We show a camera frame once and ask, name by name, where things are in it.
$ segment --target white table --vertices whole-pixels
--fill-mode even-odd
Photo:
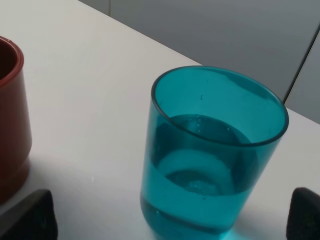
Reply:
[[[197,63],[77,0],[0,1],[0,34],[25,55],[33,135],[30,176],[0,214],[48,188],[60,240],[151,240],[139,205],[151,85]],[[320,193],[320,126],[289,115],[236,225],[245,240],[285,240],[294,188]]]

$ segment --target cup rim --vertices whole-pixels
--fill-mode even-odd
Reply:
[[[174,71],[177,71],[177,70],[180,70],[180,69],[192,69],[192,68],[200,68],[200,69],[210,69],[210,70],[219,70],[219,71],[222,71],[222,72],[228,72],[228,73],[232,73],[232,74],[235,74],[235,75],[238,75],[239,77],[242,77],[242,78],[246,78],[252,82],[254,82],[255,84],[257,84],[258,86],[260,86],[261,88],[264,88],[275,100],[276,102],[279,104],[279,106],[282,108],[283,110],[283,114],[284,114],[284,124],[283,124],[283,127],[281,129],[281,131],[267,139],[267,140],[263,140],[263,141],[259,141],[259,142],[253,142],[253,143],[238,143],[238,144],[234,144],[234,143],[229,143],[229,142],[222,142],[222,141],[217,141],[217,140],[213,140],[213,139],[210,139],[210,138],[207,138],[207,137],[204,137],[204,136],[201,136],[195,132],[192,132],[184,127],[182,127],[181,125],[175,123],[162,109],[161,107],[159,106],[158,104],[158,101],[156,99],[156,88],[157,88],[157,85],[158,83],[160,82],[160,80],[170,74],[171,72],[174,72]],[[278,96],[273,92],[271,91],[268,87],[264,86],[263,84],[261,84],[260,82],[254,80],[253,78],[251,77],[248,77],[244,74],[241,74],[241,73],[238,73],[236,71],[232,71],[232,70],[228,70],[228,69],[225,69],[225,68],[220,68],[220,67],[214,67],[214,66],[205,66],[205,65],[190,65],[190,66],[182,66],[182,67],[177,67],[177,68],[174,68],[174,69],[171,69],[169,71],[166,71],[165,73],[161,74],[153,83],[152,85],[152,88],[151,88],[151,101],[153,102],[153,105],[155,106],[155,108],[159,111],[159,113],[170,123],[172,124],[174,127],[196,137],[196,138],[199,138],[199,139],[202,139],[204,141],[207,141],[207,142],[211,142],[211,143],[214,143],[214,144],[218,144],[218,145],[223,145],[223,146],[229,146],[229,147],[240,147],[240,148],[243,148],[243,147],[247,147],[247,148],[250,148],[250,147],[259,147],[259,146],[264,146],[264,145],[267,145],[267,144],[270,144],[270,143],[273,143],[275,141],[277,141],[278,139],[280,139],[284,134],[285,132],[287,131],[288,129],[288,126],[289,126],[289,114],[288,114],[288,111],[287,111],[287,108],[285,107],[285,105],[283,104],[283,102],[278,98]]]
[[[12,70],[4,76],[2,79],[0,79],[0,88],[8,84],[11,80],[13,80],[22,70],[22,67],[24,65],[24,54],[21,51],[21,49],[11,40],[0,36],[0,42],[3,42],[5,45],[7,45],[9,48],[11,48],[15,54],[16,62]]]

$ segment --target cup bottom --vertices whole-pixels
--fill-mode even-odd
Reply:
[[[15,175],[4,185],[0,185],[0,204],[9,200],[26,182],[30,171],[29,157],[23,162]]]
[[[155,240],[221,240],[228,232],[228,229],[217,231],[182,222],[145,203],[142,197],[140,206]]]

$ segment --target wall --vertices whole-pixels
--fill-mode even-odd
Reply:
[[[80,2],[83,2],[84,4],[89,5],[90,7],[102,12],[103,14],[106,14],[110,16],[110,4],[111,0],[79,0]]]
[[[320,124],[320,34],[312,46],[285,105]]]
[[[255,78],[283,99],[319,9],[319,0],[112,0],[111,16],[203,65]]]

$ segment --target red plastic cup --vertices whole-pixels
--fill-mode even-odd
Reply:
[[[21,49],[0,36],[0,204],[25,183],[31,129],[23,75]]]

